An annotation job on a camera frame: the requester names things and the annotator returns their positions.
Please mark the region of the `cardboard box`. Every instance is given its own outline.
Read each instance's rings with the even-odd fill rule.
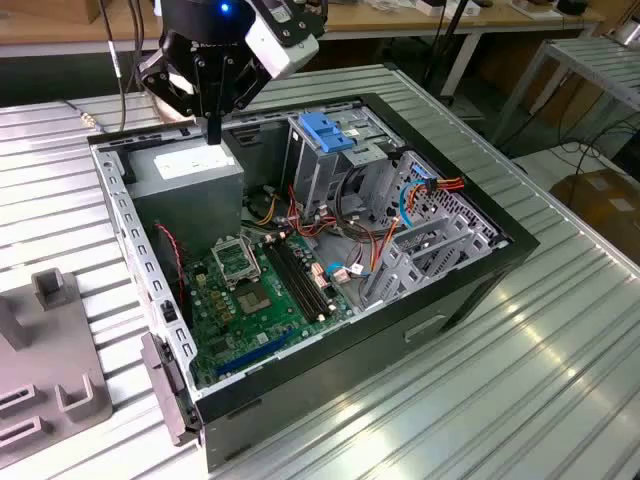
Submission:
[[[0,10],[87,25],[100,15],[98,0],[0,0]]]
[[[575,178],[556,183],[551,194],[566,205]],[[571,209],[640,265],[640,191],[620,174],[605,169],[578,175]]]

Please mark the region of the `open computer tower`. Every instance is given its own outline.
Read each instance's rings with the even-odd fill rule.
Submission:
[[[89,140],[175,444],[209,470],[460,321],[538,245],[375,95]]]

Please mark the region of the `pci slot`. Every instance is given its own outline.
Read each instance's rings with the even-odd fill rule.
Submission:
[[[234,370],[238,370],[239,368],[246,367],[257,360],[260,360],[261,358],[274,353],[275,351],[281,349],[285,345],[285,343],[287,342],[287,339],[290,336],[291,336],[291,332],[287,332],[281,337],[278,337],[275,340],[272,340],[269,343],[266,343],[261,347],[256,348],[255,350],[251,350],[250,352],[245,353],[241,357],[234,358],[233,360],[216,368],[217,375],[218,376],[224,375]]]

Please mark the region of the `motherboard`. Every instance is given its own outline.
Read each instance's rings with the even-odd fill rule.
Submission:
[[[241,235],[185,266],[199,386],[264,360],[352,316],[339,287],[293,234],[252,244]]]

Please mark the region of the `metal table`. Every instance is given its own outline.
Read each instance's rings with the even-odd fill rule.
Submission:
[[[638,268],[399,71],[273,82],[254,107],[377,92],[540,240],[454,330],[225,465],[216,478],[631,478],[640,467]],[[117,97],[79,101],[114,129]],[[129,127],[156,123],[128,97]],[[204,478],[174,448],[146,331],[84,139],[56,103],[0,111],[0,290],[75,272],[115,412],[3,478]]]
[[[538,49],[500,112],[492,143],[500,140],[529,85],[550,58],[557,60],[560,66],[531,108],[532,113],[544,106],[569,70],[600,87],[612,97],[614,103],[619,101],[634,110],[640,110],[639,50],[625,48],[605,37],[547,40]]]

